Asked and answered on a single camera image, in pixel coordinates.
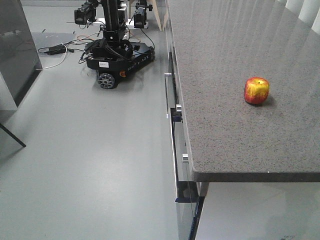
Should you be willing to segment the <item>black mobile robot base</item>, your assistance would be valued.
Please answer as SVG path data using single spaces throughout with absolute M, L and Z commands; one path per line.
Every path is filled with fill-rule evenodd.
M 152 46 L 128 40 L 95 40 L 86 45 L 84 54 L 87 67 L 97 72 L 97 83 L 103 89 L 113 89 L 118 80 L 155 60 Z

